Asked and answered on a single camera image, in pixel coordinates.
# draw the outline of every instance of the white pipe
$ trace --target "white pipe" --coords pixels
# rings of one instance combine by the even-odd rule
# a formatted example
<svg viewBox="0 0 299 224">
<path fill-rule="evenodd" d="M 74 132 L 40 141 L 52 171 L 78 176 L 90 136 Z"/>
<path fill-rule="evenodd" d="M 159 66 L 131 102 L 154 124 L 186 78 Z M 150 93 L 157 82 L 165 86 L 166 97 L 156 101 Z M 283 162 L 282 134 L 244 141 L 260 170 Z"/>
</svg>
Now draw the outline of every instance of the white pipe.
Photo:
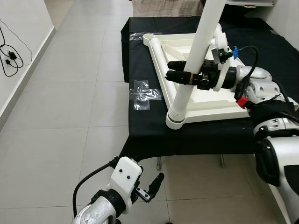
<svg viewBox="0 0 299 224">
<path fill-rule="evenodd" d="M 174 82 L 168 81 L 164 78 L 164 76 L 166 76 L 166 73 L 169 71 L 169 68 L 167 66 L 167 62 L 166 62 L 165 56 L 164 56 L 162 48 L 161 48 L 161 45 L 162 45 L 161 41 L 158 38 L 154 37 L 150 41 L 150 44 L 155 53 L 155 57 L 157 59 L 159 69 L 160 69 L 161 73 L 163 74 L 163 77 L 162 77 L 164 79 L 163 82 L 164 82 L 165 88 L 167 89 L 166 92 L 167 92 L 167 95 L 168 95 L 168 98 L 170 101 L 170 105 L 171 105 L 174 100 L 174 96 L 177 93 L 177 90 L 175 88 Z"/>
<path fill-rule="evenodd" d="M 225 2 L 225 0 L 206 1 L 184 71 L 191 72 L 192 74 L 199 73 L 224 9 Z M 193 88 L 194 86 L 191 85 L 180 84 L 178 86 L 176 97 L 170 106 L 166 118 L 166 124 L 170 128 L 179 129 L 183 125 L 187 104 Z"/>
</svg>

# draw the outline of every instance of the white vertical pole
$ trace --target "white vertical pole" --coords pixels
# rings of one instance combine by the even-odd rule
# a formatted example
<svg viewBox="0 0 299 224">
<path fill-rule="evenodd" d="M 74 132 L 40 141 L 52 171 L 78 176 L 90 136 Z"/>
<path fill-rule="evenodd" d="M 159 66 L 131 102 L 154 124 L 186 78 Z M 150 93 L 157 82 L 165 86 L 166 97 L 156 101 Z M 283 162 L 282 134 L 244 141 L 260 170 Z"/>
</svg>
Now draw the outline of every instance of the white vertical pole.
<svg viewBox="0 0 299 224">
<path fill-rule="evenodd" d="M 217 28 L 225 6 L 225 0 L 207 0 L 202 13 L 193 45 L 184 71 L 198 74 L 205 60 L 207 50 Z M 171 129 L 180 129 L 185 121 L 186 108 L 194 86 L 180 84 L 176 97 L 166 116 L 166 124 Z"/>
</svg>

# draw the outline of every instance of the white wall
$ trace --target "white wall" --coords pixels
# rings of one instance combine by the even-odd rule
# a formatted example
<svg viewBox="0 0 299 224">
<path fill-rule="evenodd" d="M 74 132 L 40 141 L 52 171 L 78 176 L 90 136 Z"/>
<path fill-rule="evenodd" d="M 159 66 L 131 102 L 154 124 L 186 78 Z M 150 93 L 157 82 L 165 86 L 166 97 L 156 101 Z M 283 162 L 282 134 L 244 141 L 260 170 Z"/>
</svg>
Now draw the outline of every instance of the white wall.
<svg viewBox="0 0 299 224">
<path fill-rule="evenodd" d="M 275 0 L 274 7 L 263 8 L 258 16 L 299 50 L 299 0 Z"/>
<path fill-rule="evenodd" d="M 53 24 L 43 0 L 0 0 L 0 18 L 14 31 L 32 50 L 33 58 L 42 43 L 53 29 Z M 30 63 L 30 52 L 6 27 L 0 22 L 6 44 L 16 48 L 26 64 Z M 13 77 L 6 77 L 0 65 L 0 110 L 22 79 L 28 66 L 24 66 Z"/>
</svg>

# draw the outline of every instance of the robotic hand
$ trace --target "robotic hand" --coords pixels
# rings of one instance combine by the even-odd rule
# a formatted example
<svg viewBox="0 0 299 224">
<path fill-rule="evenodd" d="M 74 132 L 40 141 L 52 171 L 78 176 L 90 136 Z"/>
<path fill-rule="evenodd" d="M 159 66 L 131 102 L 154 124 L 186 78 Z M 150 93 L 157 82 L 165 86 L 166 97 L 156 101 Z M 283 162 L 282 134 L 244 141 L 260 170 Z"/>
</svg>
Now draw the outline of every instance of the robotic hand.
<svg viewBox="0 0 299 224">
<path fill-rule="evenodd" d="M 201 90 L 215 88 L 221 64 L 246 49 L 256 54 L 254 66 L 229 67 L 222 88 L 235 92 L 238 105 L 248 110 L 254 125 L 257 173 L 265 182 L 277 187 L 292 224 L 299 224 L 299 119 L 295 113 L 298 104 L 286 95 L 269 72 L 256 68 L 257 48 L 247 46 L 237 52 L 217 50 L 213 52 L 213 61 L 204 61 L 199 74 L 183 71 L 186 61 L 169 62 L 172 70 L 165 78 L 196 85 Z"/>
<path fill-rule="evenodd" d="M 104 170 L 107 167 L 113 167 L 110 183 L 106 190 L 99 190 L 91 202 L 84 207 L 79 213 L 76 208 L 76 195 L 79 187 L 90 177 Z M 164 174 L 160 173 L 158 177 L 149 186 L 145 192 L 139 187 L 139 178 L 143 168 L 134 160 L 128 157 L 115 157 L 105 166 L 95 170 L 84 178 L 75 188 L 73 195 L 74 224 L 121 224 L 116 219 L 122 213 L 127 214 L 132 208 L 134 202 L 140 197 L 145 202 L 150 202 L 155 198 Z"/>
</svg>

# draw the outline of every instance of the black fabric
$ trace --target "black fabric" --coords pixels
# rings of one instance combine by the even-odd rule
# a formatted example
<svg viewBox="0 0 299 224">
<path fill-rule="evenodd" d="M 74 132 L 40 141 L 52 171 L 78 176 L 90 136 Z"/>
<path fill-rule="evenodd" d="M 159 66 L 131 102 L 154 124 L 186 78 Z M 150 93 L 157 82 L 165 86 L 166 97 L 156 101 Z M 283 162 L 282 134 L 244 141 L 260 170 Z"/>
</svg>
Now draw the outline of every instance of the black fabric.
<svg viewBox="0 0 299 224">
<path fill-rule="evenodd" d="M 290 187 L 299 196 L 299 165 L 285 166 L 285 177 Z"/>
<path fill-rule="evenodd" d="M 132 17 L 122 30 L 122 39 L 134 33 L 182 34 L 195 33 L 199 17 L 157 18 Z M 284 85 L 287 94 L 299 99 L 299 54 L 283 37 L 273 34 L 260 19 L 239 19 L 221 22 L 230 46 L 242 48 L 255 45 L 260 51 L 258 67 L 268 70 Z M 123 68 L 129 87 L 135 80 L 148 80 L 150 89 L 161 89 L 148 47 L 142 40 L 123 42 Z M 251 51 L 242 52 L 240 59 L 252 65 Z M 184 124 L 171 130 L 165 124 L 165 102 L 150 101 L 150 110 L 135 111 L 129 101 L 129 137 L 120 156 L 137 161 L 168 155 L 184 154 L 252 154 L 254 153 L 253 126 L 250 119 L 219 120 Z"/>
</svg>

